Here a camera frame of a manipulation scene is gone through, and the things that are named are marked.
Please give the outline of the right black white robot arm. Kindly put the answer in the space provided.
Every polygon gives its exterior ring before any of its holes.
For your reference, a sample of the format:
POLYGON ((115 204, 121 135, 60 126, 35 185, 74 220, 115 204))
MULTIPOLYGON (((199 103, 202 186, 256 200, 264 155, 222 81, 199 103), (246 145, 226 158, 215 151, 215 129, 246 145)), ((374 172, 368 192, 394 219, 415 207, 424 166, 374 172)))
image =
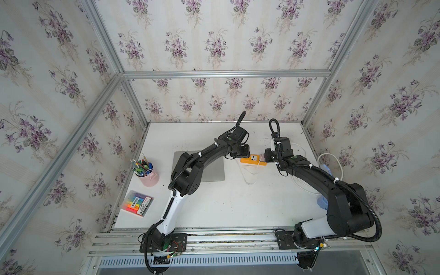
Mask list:
POLYGON ((270 119, 269 129, 272 145, 265 150, 265 161, 275 163, 282 176, 301 179, 327 201, 325 217, 296 224, 293 232, 296 245, 303 248, 316 239, 343 237, 363 242, 378 241, 383 234, 382 224, 369 205, 364 188, 357 183, 347 184, 304 156, 294 154, 290 140, 281 135, 276 119, 270 119))

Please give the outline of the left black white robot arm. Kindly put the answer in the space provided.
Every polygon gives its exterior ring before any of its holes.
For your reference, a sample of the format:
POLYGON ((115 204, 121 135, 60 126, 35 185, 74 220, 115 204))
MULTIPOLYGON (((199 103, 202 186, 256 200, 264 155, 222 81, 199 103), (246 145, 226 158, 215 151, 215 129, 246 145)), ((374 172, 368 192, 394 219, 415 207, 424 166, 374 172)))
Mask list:
POLYGON ((171 242, 176 220, 186 199, 199 188, 206 167, 219 158, 237 159, 250 157, 250 147, 246 144, 249 133, 240 126, 246 112, 242 112, 234 127, 225 131, 214 143, 193 154, 184 152, 178 159, 171 174, 168 189, 171 191, 168 205, 160 220, 151 225, 143 235, 144 250, 165 250, 171 242))

